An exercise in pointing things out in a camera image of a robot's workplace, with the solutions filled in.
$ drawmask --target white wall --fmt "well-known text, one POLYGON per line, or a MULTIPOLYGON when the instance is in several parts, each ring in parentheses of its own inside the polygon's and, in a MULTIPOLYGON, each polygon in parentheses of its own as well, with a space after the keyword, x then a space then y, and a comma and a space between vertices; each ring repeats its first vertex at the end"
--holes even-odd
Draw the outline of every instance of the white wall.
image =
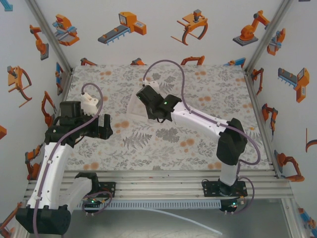
MULTIPOLYGON (((47 125, 41 112, 41 101, 46 90, 58 108, 61 95, 57 96, 55 84, 55 64, 58 61, 50 46, 49 58, 40 60, 40 52, 35 46, 35 37, 30 33, 29 25, 38 24, 25 1, 10 0, 12 12, 5 12, 0 7, 2 27, 0 47, 0 125, 7 129, 7 135, 0 140, 0 222, 21 201, 27 186, 27 168, 24 153, 32 151, 44 140, 47 125), (25 94, 32 100, 19 108, 24 102, 21 94, 8 86, 7 66, 20 66, 32 81, 32 86, 25 89, 25 94)), ((44 43, 47 39, 39 33, 44 43)), ((47 112, 53 113, 47 105, 47 112)))
MULTIPOLYGON (((63 46, 72 67, 86 57, 96 64, 129 64, 140 57, 146 64, 170 59, 179 63, 189 56, 205 55, 204 64, 225 64, 230 60, 246 57, 250 59, 260 41, 241 47, 232 41, 241 29, 251 24, 254 13, 264 11, 271 20, 280 5, 280 0, 54 0, 37 1, 52 30, 57 14, 66 16, 78 28, 80 40, 72 46, 63 46), (181 39, 184 27, 177 23, 182 17, 196 9, 208 18, 209 28, 199 41, 187 36, 188 46, 172 39, 181 39), (147 34, 127 34, 108 46, 98 38, 117 27, 118 14, 130 11, 139 21, 147 25, 147 34)), ((259 24, 255 36, 261 39, 265 32, 259 24)))
MULTIPOLYGON (((317 219, 316 181, 317 181, 317 145, 305 152, 306 127, 309 130, 308 141, 317 139, 317 67, 316 67, 316 25, 315 11, 317 1, 294 1, 291 9, 278 27, 286 28, 286 37, 282 48, 271 56, 264 53, 257 63, 256 69, 264 68, 263 90, 258 95, 261 105, 268 103, 278 110, 273 148, 279 153, 293 156, 299 163, 303 182, 291 183, 296 201, 313 219, 317 219), (278 68, 283 68, 297 75, 303 67, 310 74, 310 82, 306 87, 306 98, 296 102, 296 91, 284 81, 277 79, 278 68)), ((286 166, 284 175, 294 175, 291 165, 286 166)))

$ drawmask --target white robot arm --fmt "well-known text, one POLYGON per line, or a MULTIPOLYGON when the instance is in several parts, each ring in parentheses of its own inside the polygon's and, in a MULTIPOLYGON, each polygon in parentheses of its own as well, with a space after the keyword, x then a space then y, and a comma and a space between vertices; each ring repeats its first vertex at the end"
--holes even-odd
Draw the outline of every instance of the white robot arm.
MULTIPOLYGON (((83 108, 86 109, 85 114, 87 110, 89 114, 94 114, 97 99, 91 98, 87 93, 84 96, 88 99, 83 101, 83 108)), ((61 195, 59 193, 65 165, 76 144, 76 139, 80 136, 108 139, 113 133, 110 127, 110 115, 104 115, 104 126, 99 126, 99 117, 96 117, 92 123, 70 134, 57 147, 53 159, 49 160, 53 148, 64 135, 92 119, 92 116, 84 114, 79 101, 61 102, 60 110, 59 125, 54 122, 45 133, 45 154, 33 194, 27 202, 26 208, 19 208, 16 214, 17 221, 29 233, 34 232, 32 219, 37 201, 39 201, 38 233, 63 235, 69 227, 74 208, 83 197, 99 192, 99 181, 96 173, 79 173, 70 188, 61 195), (49 176, 44 180, 43 187, 40 187, 46 174, 49 176)))
POLYGON ((184 124, 185 126, 194 128, 217 143, 217 157, 222 162, 221 174, 218 183, 219 194, 223 196, 231 196, 234 193, 237 181, 237 168, 239 156, 244 152, 247 139, 238 132, 230 130, 221 125, 229 125, 238 130, 243 131, 239 120, 233 118, 231 121, 215 118, 205 113, 191 113, 180 98, 173 95, 167 95, 163 98, 151 86, 144 86, 138 93, 138 98, 146 106, 149 119, 156 119, 163 123, 165 120, 173 121, 176 124, 184 124))
MULTIPOLYGON (((221 124, 228 125, 228 122, 226 120, 212 117, 196 109, 195 111, 221 124)), ((182 102, 179 102, 176 104, 176 106, 174 107, 174 111, 171 113, 171 117, 172 117, 172 121, 175 122, 176 124, 183 124, 185 126, 193 128, 196 131, 199 131, 200 133, 205 134, 206 136, 210 137, 211 139, 217 142, 220 138, 220 133, 224 132, 226 129, 223 126, 212 124, 206 121, 205 119, 190 113, 188 110, 186 110, 185 105, 182 102)), ((228 165, 224 162, 221 162, 221 163, 222 163, 222 166, 221 166, 220 181, 222 181, 224 184, 228 186, 232 186, 236 182, 236 174, 237 174, 238 166, 237 164, 228 165)))

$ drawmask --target white cable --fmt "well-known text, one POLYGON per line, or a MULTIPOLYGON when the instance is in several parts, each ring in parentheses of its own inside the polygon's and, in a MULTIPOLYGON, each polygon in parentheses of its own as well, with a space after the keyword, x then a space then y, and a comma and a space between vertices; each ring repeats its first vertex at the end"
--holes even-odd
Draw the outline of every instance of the white cable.
POLYGON ((158 212, 158 213, 163 213, 163 214, 166 214, 166 215, 169 215, 169 216, 172 216, 172 217, 176 217, 176 218, 182 219, 184 221, 188 221, 188 222, 194 223, 194 224, 196 224, 196 225, 198 225, 200 227, 206 228, 207 230, 215 232, 215 233, 217 233, 217 234, 222 236, 222 232, 217 231, 217 230, 215 230, 213 228, 207 227, 207 226, 205 226, 205 225, 203 225, 203 224, 201 224, 199 222, 195 222, 195 221, 193 221, 191 219, 188 219, 186 217, 181 217, 181 216, 175 215, 173 213, 164 212, 164 211, 161 211, 161 210, 156 210, 156 209, 151 209, 151 208, 141 208, 140 210, 145 210, 145 211, 150 211, 150 212, 158 212))

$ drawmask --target metal floor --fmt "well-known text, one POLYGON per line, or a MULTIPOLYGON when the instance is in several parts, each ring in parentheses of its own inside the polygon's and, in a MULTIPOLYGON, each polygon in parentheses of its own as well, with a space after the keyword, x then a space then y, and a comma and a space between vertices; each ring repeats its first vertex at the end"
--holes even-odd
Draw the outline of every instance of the metal floor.
MULTIPOLYGON (((288 227, 278 200, 256 200, 240 215, 218 209, 167 210, 222 232, 221 238, 288 238, 288 227)), ((41 235, 42 238, 60 236, 41 235)), ((204 228, 151 211, 104 211, 86 217, 75 211, 65 238, 216 238, 204 228)))

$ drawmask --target table surface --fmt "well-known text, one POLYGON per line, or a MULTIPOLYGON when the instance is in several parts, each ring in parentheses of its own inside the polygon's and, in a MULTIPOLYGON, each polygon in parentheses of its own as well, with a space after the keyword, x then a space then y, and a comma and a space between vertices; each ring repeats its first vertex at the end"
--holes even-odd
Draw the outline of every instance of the table surface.
MULTIPOLYGON (((148 66, 98 65, 75 68, 67 100, 80 100, 81 87, 94 82, 103 92, 102 114, 111 115, 113 135, 108 140, 85 137, 67 161, 66 170, 151 171, 151 170, 219 170, 217 143, 189 127, 165 121, 163 124, 128 119, 126 108, 135 88, 141 88, 148 66)), ((269 169, 262 137, 241 67, 186 65, 185 98, 194 108, 217 118, 241 121, 244 131, 255 140, 261 152, 256 166, 244 169, 269 169)), ((157 81, 162 95, 180 97, 181 72, 174 65, 157 65, 147 76, 157 81)), ((85 89, 99 98, 93 86, 85 89)), ((257 159, 248 142, 240 156, 257 159)))

